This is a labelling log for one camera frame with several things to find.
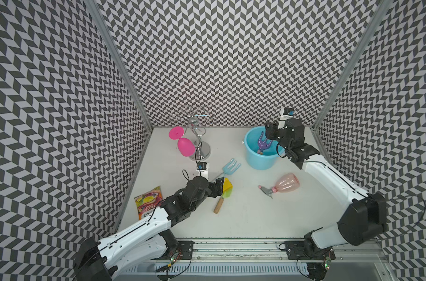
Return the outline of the purple toy rake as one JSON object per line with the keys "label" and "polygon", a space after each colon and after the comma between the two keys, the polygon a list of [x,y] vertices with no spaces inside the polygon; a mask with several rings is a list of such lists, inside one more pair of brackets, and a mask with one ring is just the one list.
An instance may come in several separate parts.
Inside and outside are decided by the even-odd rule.
{"label": "purple toy rake", "polygon": [[273,140],[268,140],[267,138],[263,138],[264,135],[265,135],[264,132],[261,132],[260,137],[257,141],[258,150],[256,153],[260,155],[262,155],[265,150],[269,149],[273,143]]}

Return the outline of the green toy trowel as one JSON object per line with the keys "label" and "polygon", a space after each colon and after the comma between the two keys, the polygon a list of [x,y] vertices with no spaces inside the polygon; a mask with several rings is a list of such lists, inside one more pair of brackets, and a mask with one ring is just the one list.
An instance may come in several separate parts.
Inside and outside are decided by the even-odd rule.
{"label": "green toy trowel", "polygon": [[224,192],[221,198],[218,200],[215,208],[214,208],[214,214],[218,214],[220,212],[220,209],[224,203],[224,200],[227,199],[231,193],[232,193],[233,187],[227,188]]}

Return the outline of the yellow toy shovel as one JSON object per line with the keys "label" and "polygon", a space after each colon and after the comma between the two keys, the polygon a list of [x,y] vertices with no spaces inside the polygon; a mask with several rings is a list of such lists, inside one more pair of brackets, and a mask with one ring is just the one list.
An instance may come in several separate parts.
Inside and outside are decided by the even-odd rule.
{"label": "yellow toy shovel", "polygon": [[228,192],[229,190],[233,189],[233,185],[232,183],[229,181],[228,178],[224,178],[224,183],[223,183],[223,192]]}

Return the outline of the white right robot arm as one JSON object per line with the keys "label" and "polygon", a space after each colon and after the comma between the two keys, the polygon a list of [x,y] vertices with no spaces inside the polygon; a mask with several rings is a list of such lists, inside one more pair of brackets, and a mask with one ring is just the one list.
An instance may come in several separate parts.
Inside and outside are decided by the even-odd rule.
{"label": "white right robot arm", "polygon": [[320,255],[337,245],[359,246],[387,230],[387,203],[382,194],[370,194],[334,168],[320,151],[307,144],[304,125],[285,117],[265,123],[265,136],[276,142],[298,168],[318,180],[338,201],[343,214],[337,222],[304,236],[304,253]]}

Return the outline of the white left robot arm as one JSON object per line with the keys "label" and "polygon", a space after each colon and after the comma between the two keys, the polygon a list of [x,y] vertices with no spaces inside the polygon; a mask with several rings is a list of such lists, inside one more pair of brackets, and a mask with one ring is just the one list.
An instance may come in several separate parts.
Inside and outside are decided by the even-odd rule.
{"label": "white left robot arm", "polygon": [[223,195],[225,179],[202,176],[158,203],[150,215],[123,231],[95,240],[88,238],[74,256],[75,281],[112,281],[149,260],[178,256],[182,249],[171,229],[186,220],[208,197]]}

